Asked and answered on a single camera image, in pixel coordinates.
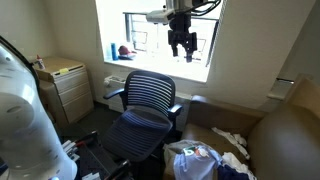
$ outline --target chair armrest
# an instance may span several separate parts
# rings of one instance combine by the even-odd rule
[[[217,127],[247,137],[266,114],[260,110],[195,95],[190,103],[187,123],[205,128]]]
[[[173,107],[168,109],[169,117],[175,118],[180,115],[182,105],[175,104]]]
[[[121,89],[117,89],[115,91],[112,91],[111,93],[108,93],[106,95],[103,96],[103,99],[110,99],[112,98],[113,96],[116,96],[116,95],[121,95],[122,93],[124,93],[124,88],[121,88]]]

